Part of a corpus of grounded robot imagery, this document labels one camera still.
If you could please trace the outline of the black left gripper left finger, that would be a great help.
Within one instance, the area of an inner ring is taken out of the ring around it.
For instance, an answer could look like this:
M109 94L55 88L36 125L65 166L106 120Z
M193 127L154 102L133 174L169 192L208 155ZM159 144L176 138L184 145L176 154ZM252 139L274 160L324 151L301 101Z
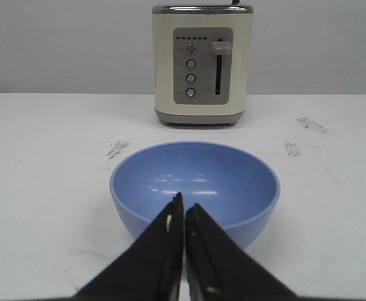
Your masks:
M183 251L184 205L177 193L131 247L73 300L178 300Z

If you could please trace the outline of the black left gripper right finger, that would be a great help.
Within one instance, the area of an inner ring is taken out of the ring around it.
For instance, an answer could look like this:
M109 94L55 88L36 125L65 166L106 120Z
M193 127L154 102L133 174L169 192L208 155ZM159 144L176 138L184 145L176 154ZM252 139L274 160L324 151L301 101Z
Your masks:
M186 212L187 276L191 300L298 300L247 255L195 204Z

